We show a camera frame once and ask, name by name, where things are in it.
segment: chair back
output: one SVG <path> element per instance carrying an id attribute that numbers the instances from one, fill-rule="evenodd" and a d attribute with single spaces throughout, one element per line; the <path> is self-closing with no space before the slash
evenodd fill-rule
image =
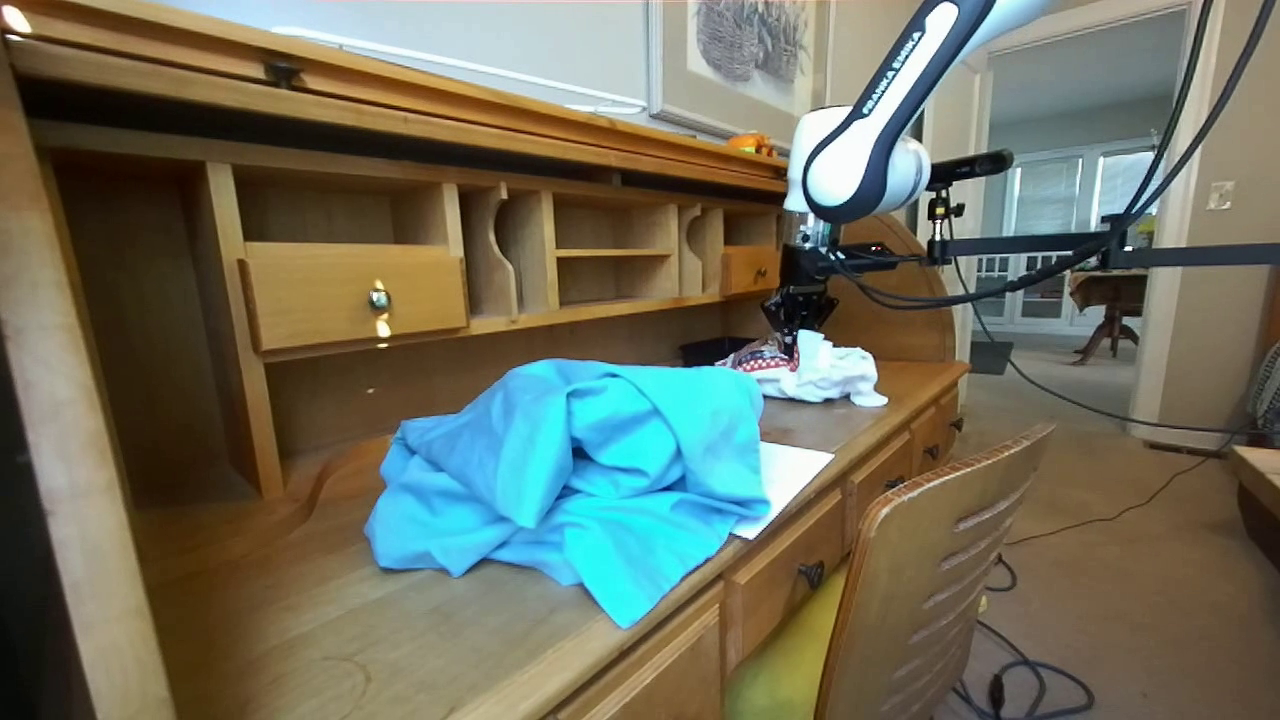
<path id="1" fill-rule="evenodd" d="M 818 674 L 818 716 L 930 716 L 961 678 L 985 578 L 1053 427 L 874 496 Z"/>

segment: blue towel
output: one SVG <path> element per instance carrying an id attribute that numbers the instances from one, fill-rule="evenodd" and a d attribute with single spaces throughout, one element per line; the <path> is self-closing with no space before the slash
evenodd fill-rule
<path id="1" fill-rule="evenodd" d="M 769 512 L 759 389 L 730 367 L 535 358 L 457 416 L 405 419 L 362 525 L 381 566 L 480 558 L 584 585 L 631 628 Z"/>

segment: framed picture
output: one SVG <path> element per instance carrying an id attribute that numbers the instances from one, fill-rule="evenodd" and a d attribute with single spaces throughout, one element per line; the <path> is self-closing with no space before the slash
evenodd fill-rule
<path id="1" fill-rule="evenodd" d="M 647 0 L 647 115 L 790 142 L 818 100 L 826 0 Z"/>

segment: wooden slat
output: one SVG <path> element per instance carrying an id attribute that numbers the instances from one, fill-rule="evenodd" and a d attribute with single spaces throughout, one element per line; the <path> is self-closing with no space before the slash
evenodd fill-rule
<path id="1" fill-rule="evenodd" d="M 0 327 L 90 711 L 171 716 L 67 276 L 67 249 L 0 53 Z"/>
<path id="2" fill-rule="evenodd" d="M 206 271 L 218 292 L 213 292 L 215 307 L 215 331 L 225 337 L 225 351 L 230 364 L 230 399 L 236 419 L 242 419 L 242 455 L 249 472 L 263 498 L 282 498 L 282 469 L 280 469 L 280 440 L 277 440 L 277 416 L 271 416 L 271 389 L 269 367 L 250 351 L 250 320 L 240 280 L 240 255 L 242 255 L 242 226 L 236 209 L 236 181 L 229 162 L 205 162 L 205 195 L 199 195 L 199 218 L 205 218 L 205 250 Z"/>

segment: brass knob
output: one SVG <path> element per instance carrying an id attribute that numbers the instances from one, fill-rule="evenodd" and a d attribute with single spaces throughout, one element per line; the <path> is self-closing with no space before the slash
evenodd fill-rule
<path id="1" fill-rule="evenodd" d="M 372 280 L 372 286 L 366 286 L 366 307 L 372 307 L 372 337 L 375 340 L 388 340 L 388 337 L 397 337 L 397 327 L 391 327 L 391 307 L 397 307 L 397 294 L 388 292 L 388 283 L 382 280 Z"/>
<path id="2" fill-rule="evenodd" d="M 366 292 L 366 307 L 372 312 L 391 312 L 397 294 L 388 292 L 382 280 L 372 280 L 372 292 Z"/>

